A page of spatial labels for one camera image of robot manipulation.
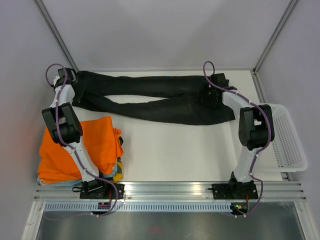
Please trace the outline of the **black trousers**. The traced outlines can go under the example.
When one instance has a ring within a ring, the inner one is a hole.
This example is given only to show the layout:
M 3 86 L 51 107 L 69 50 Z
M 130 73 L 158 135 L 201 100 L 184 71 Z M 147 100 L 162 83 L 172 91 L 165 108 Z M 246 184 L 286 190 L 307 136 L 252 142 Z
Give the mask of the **black trousers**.
M 232 109 L 195 103 L 204 76 L 110 76 L 79 71 L 74 107 L 129 118 L 190 126 L 235 120 Z

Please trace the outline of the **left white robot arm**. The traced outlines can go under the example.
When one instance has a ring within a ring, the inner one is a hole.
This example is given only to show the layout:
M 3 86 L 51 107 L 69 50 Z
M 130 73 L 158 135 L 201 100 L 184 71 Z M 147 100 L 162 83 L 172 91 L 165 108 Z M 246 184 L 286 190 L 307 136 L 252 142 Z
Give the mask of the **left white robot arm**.
M 42 117 L 53 142 L 67 151 L 80 172 L 80 196 L 105 198 L 109 193 L 109 186 L 102 180 L 98 167 L 88 154 L 83 142 L 83 128 L 72 107 L 76 73 L 61 64 L 58 66 L 58 76 L 50 84 L 55 96 L 50 107 L 42 110 Z

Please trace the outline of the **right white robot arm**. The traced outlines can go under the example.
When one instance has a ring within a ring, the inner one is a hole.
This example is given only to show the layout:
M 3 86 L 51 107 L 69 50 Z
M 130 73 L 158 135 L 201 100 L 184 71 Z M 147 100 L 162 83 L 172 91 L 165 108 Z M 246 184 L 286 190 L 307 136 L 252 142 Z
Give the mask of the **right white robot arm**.
M 231 173 L 228 193 L 240 198 L 246 188 L 254 186 L 253 168 L 259 153 L 275 138 L 273 116 L 268 104 L 257 105 L 241 95 L 223 73 L 205 76 L 196 102 L 208 107 L 227 108 L 238 116 L 238 139 L 242 145 L 235 170 Z

